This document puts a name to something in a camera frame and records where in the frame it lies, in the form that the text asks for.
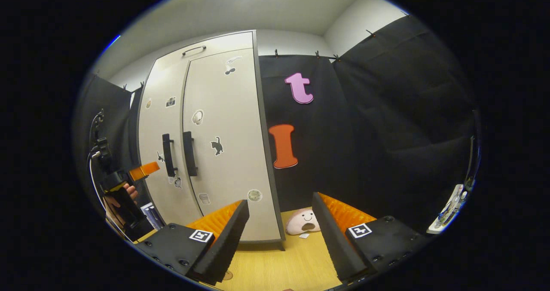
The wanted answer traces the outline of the pink plush toy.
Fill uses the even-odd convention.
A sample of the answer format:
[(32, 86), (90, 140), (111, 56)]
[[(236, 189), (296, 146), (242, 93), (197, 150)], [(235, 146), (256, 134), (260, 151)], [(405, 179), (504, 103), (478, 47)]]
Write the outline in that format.
[(302, 208), (290, 216), (285, 230), (290, 236), (300, 236), (307, 232), (320, 232), (321, 228), (314, 211), (311, 208)]

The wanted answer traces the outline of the clear plastic bottle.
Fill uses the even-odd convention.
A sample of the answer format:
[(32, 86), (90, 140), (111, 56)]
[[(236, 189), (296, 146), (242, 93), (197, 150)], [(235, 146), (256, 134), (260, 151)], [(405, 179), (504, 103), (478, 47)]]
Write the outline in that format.
[(464, 190), (464, 191), (461, 191), (460, 194), (456, 195), (452, 203), (452, 212), (451, 212), (452, 214), (456, 214), (461, 209), (468, 193), (469, 192), (467, 190)]
[(438, 215), (438, 219), (434, 228), (439, 229), (442, 226), (445, 226), (446, 224), (448, 224), (447, 221), (452, 216), (452, 213), (455, 209), (458, 199), (459, 199), (458, 196), (454, 196), (450, 199), (450, 201), (446, 205), (446, 208)]

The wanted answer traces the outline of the purple striped packet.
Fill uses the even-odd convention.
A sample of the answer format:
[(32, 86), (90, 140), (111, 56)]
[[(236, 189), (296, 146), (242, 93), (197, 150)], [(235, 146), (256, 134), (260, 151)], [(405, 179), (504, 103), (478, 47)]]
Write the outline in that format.
[(151, 226), (155, 228), (155, 230), (161, 230), (165, 226), (165, 223), (162, 221), (159, 211), (157, 211), (153, 203), (150, 202), (146, 205), (142, 205), (140, 209), (143, 214), (146, 215), (147, 220), (149, 221)]

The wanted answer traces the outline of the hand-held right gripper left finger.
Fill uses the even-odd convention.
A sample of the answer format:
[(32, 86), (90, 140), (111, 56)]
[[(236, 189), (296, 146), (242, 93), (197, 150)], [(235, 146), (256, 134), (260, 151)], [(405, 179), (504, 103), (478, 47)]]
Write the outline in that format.
[(216, 285), (226, 275), (249, 216), (248, 202), (241, 199), (186, 226), (170, 223), (134, 246), (179, 276)]

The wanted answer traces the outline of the white cabinet door phone sticker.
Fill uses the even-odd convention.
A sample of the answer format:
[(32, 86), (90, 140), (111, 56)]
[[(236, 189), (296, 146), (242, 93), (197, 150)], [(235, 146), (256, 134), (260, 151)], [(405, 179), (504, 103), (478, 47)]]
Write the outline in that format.
[[(166, 68), (152, 68), (141, 99), (138, 124), (139, 154), (142, 162), (156, 161), (160, 169), (146, 179), (149, 197), (167, 224), (181, 226), (202, 216), (191, 190), (183, 156), (183, 89), (189, 61)], [(176, 176), (167, 175), (162, 135), (170, 134), (171, 156)]]

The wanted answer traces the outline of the white side table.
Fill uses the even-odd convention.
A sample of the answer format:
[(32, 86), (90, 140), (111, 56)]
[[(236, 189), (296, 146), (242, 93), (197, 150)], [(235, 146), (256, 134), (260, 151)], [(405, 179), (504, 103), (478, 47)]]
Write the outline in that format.
[[(464, 184), (458, 184), (455, 186), (451, 196), (449, 197), (448, 201), (446, 202), (446, 204), (444, 205), (443, 209), (440, 211), (440, 213), (446, 208), (446, 205), (448, 204), (448, 202), (450, 201), (450, 199), (458, 194), (461, 193), (461, 191), (464, 191), (466, 190), (465, 187), (464, 187)], [(436, 216), (436, 218), (434, 219), (434, 221), (431, 223), (431, 225), (428, 227), (428, 229), (426, 230), (426, 233), (428, 234), (433, 234), (433, 235), (437, 235), (437, 234), (440, 234), (442, 233), (443, 231), (445, 231), (446, 227), (450, 226), (452, 221), (455, 219), (455, 217), (458, 215), (458, 213), (460, 212), (460, 210), (456, 213), (456, 214), (452, 214), (452, 216), (450, 217), (450, 219), (448, 219), (448, 224), (446, 224), (445, 226), (442, 226), (441, 228), (439, 229), (436, 229), (434, 228), (436, 222), (437, 222), (437, 219), (438, 219), (438, 215), (440, 213), (438, 213), (438, 215)]]

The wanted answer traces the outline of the white cabinet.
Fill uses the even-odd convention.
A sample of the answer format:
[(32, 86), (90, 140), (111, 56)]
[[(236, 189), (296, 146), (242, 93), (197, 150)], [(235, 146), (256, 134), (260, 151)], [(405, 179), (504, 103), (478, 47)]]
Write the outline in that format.
[[(263, 89), (262, 89), (262, 86), (261, 86), (260, 62), (259, 62), (256, 31), (254, 31), (254, 30), (250, 30), (250, 31), (253, 32), (253, 47), (252, 47), (252, 49), (254, 51), (254, 62), (255, 62), (254, 65), (255, 65), (257, 95), (258, 95), (258, 99), (259, 99), (260, 117), (261, 117), (261, 121), (263, 123), (263, 138), (264, 138), (264, 147), (265, 147), (265, 152), (266, 152), (266, 163), (267, 163), (267, 166), (268, 166), (268, 172), (269, 172), (269, 177), (270, 177), (270, 182), (271, 182), (272, 197), (273, 197), (273, 201), (274, 201), (274, 205), (275, 205), (275, 210), (276, 210), (278, 218), (279, 218), (279, 228), (280, 228), (280, 231), (281, 231), (281, 241), (280, 242), (242, 242), (240, 240), (240, 242), (241, 242), (241, 244), (244, 244), (244, 245), (254, 245), (254, 244), (260, 244), (261, 245), (261, 244), (269, 244), (269, 243), (281, 243), (285, 240), (285, 236), (284, 236), (284, 228), (283, 228), (282, 220), (281, 220), (281, 211), (280, 211), (280, 208), (279, 208), (278, 197), (277, 197), (277, 192), (276, 192), (276, 185), (275, 185), (275, 178), (274, 178), (274, 174), (273, 174), (273, 167), (271, 166), (272, 156), (271, 156), (271, 152), (270, 152), (270, 148), (269, 148), (269, 135), (268, 135), (268, 131), (267, 131), (266, 114), (265, 114), (265, 107), (264, 107), (264, 100), (263, 100)], [(139, 124), (139, 113), (138, 113), (137, 127), (138, 127), (138, 124)]]

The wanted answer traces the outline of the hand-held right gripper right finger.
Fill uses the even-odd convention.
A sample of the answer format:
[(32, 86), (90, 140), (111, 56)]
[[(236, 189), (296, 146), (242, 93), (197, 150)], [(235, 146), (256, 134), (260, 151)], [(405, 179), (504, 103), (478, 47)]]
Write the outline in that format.
[(312, 209), (342, 282), (382, 275), (430, 242), (391, 215), (374, 218), (319, 192), (313, 194)]

